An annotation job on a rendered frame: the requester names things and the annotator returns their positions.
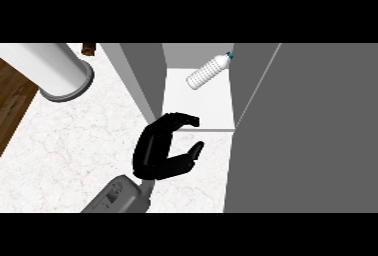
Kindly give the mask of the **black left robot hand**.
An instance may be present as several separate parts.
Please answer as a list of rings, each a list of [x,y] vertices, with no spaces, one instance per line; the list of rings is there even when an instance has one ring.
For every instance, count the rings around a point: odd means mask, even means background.
[[[202,141],[184,154],[168,156],[172,133],[184,125],[197,127],[199,118],[182,113],[166,113],[144,127],[132,153],[132,174],[141,180],[162,180],[191,170],[203,148]]]

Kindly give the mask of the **grey open cabinet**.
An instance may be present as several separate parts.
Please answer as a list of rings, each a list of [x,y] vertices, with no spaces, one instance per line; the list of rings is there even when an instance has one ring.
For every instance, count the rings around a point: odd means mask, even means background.
[[[199,126],[181,131],[234,130],[228,69],[193,90],[185,78],[216,56],[233,51],[231,43],[101,43],[147,123],[165,113],[199,118]]]

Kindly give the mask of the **white plastic water bottle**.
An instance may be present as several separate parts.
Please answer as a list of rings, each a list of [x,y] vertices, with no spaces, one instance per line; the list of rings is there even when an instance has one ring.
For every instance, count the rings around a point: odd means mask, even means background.
[[[185,83],[193,90],[196,90],[219,74],[231,59],[233,54],[230,52],[216,55],[187,76]]]

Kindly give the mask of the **dark grey cabinet door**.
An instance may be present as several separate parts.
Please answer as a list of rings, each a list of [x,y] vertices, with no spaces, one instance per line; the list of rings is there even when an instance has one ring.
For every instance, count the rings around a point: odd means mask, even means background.
[[[233,135],[227,212],[378,212],[378,44],[284,44]]]

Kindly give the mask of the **white cylinder with grey rim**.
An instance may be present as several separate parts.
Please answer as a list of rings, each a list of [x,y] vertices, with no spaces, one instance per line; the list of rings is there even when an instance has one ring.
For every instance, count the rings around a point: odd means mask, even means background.
[[[0,43],[0,58],[35,83],[51,102],[73,100],[91,85],[92,68],[64,43]]]

